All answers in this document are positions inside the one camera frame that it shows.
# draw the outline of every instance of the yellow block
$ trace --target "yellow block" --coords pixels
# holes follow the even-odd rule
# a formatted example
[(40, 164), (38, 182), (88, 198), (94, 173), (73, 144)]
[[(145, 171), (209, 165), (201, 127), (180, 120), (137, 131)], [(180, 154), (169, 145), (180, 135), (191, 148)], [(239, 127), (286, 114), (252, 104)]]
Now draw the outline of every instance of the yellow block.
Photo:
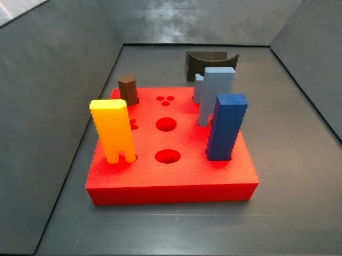
[(119, 162), (120, 153), (132, 163), (136, 155), (125, 101), (92, 100), (89, 109), (108, 163)]

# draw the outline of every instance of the light blue block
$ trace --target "light blue block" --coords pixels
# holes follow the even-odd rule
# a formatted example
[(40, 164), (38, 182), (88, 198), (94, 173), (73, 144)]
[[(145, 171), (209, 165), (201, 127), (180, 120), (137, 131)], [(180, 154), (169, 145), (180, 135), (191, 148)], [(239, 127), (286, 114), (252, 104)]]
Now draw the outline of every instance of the light blue block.
[(203, 90), (203, 79), (204, 77), (200, 74), (195, 74), (195, 93), (193, 93), (193, 102), (200, 103), (201, 90)]
[(213, 114), (216, 95), (231, 92), (235, 70), (231, 67), (207, 67), (199, 108), (199, 126), (208, 125), (208, 117)]

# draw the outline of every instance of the small hole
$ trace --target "small hole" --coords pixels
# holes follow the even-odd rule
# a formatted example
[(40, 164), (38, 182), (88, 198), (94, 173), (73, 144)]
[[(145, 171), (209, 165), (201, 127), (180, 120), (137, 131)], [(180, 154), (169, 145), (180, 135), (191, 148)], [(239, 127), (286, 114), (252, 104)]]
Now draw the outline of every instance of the small hole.
[(176, 121), (169, 117), (163, 117), (156, 121), (156, 128), (163, 132), (169, 132), (176, 128)]
[(163, 164), (172, 164), (180, 159), (180, 153), (173, 149), (164, 149), (155, 154), (155, 159)]
[(135, 122), (136, 122), (136, 119), (129, 120), (129, 125), (131, 125), (132, 130), (136, 130), (139, 128), (139, 126), (135, 124)]

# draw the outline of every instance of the dark brown peg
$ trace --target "dark brown peg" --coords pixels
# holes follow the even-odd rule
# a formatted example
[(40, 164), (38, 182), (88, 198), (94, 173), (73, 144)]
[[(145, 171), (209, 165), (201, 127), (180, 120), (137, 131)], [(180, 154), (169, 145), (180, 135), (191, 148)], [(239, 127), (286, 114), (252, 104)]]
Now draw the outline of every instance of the dark brown peg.
[(136, 77), (133, 74), (124, 74), (119, 77), (119, 89), (120, 97), (127, 102), (127, 106), (132, 106), (139, 103), (137, 91), (136, 91)]

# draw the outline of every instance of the red block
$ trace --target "red block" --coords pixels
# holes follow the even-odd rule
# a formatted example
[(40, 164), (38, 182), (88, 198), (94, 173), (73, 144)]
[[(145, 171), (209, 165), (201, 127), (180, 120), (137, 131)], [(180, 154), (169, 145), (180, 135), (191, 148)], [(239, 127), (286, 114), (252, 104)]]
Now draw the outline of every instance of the red block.
[(231, 160), (208, 161), (209, 127), (197, 126), (193, 88), (145, 88), (137, 94), (139, 104), (128, 107), (137, 160), (109, 164), (97, 142), (85, 185), (93, 204), (248, 200), (259, 179), (241, 133)]

